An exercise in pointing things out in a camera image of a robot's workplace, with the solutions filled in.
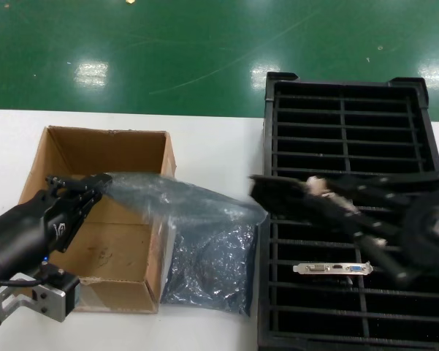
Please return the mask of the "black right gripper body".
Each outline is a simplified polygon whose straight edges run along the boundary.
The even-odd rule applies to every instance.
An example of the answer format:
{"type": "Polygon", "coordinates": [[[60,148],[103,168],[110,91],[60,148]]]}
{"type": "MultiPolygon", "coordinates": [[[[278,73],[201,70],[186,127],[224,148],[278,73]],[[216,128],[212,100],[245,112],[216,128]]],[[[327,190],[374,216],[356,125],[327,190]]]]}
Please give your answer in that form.
{"type": "Polygon", "coordinates": [[[419,197],[405,213],[402,251],[413,265],[439,271],[439,197],[419,197]]]}

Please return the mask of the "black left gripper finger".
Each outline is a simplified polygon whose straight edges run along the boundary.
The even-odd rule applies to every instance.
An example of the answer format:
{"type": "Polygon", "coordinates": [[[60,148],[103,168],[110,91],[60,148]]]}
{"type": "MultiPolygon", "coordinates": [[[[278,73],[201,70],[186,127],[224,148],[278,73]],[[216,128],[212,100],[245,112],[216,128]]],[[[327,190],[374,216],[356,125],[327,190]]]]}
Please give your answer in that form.
{"type": "Polygon", "coordinates": [[[72,199],[78,195],[81,197],[88,195],[92,200],[100,200],[104,188],[112,182],[112,176],[100,173],[76,179],[48,175],[45,180],[47,183],[46,199],[60,197],[72,199]]]}
{"type": "Polygon", "coordinates": [[[86,217],[91,212],[91,209],[101,200],[102,193],[101,192],[92,192],[88,196],[85,196],[83,198],[83,204],[80,208],[80,216],[83,219],[86,219],[86,217]]]}

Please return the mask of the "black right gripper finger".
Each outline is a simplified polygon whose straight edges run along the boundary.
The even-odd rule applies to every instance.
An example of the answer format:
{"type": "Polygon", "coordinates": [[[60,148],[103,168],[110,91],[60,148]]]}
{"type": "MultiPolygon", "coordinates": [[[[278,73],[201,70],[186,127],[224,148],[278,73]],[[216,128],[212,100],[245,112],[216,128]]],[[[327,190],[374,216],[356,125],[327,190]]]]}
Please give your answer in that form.
{"type": "Polygon", "coordinates": [[[341,197],[306,197],[305,205],[348,235],[361,252],[381,267],[397,285],[406,287],[416,278],[415,269],[401,265],[379,244],[381,239],[393,239],[399,233],[398,227],[363,214],[341,197]]]}
{"type": "Polygon", "coordinates": [[[439,190],[439,172],[396,173],[372,178],[343,175],[328,179],[327,186],[360,205],[403,209],[422,195],[439,190]]]}

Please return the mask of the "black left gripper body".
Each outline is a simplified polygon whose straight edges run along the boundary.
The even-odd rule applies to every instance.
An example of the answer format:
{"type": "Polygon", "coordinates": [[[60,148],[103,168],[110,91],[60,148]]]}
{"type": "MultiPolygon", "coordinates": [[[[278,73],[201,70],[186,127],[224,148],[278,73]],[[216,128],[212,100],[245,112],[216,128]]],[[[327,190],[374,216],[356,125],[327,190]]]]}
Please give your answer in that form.
{"type": "Polygon", "coordinates": [[[46,199],[45,193],[0,216],[0,282],[34,270],[54,251],[65,252],[83,225],[85,196],[46,199]]]}

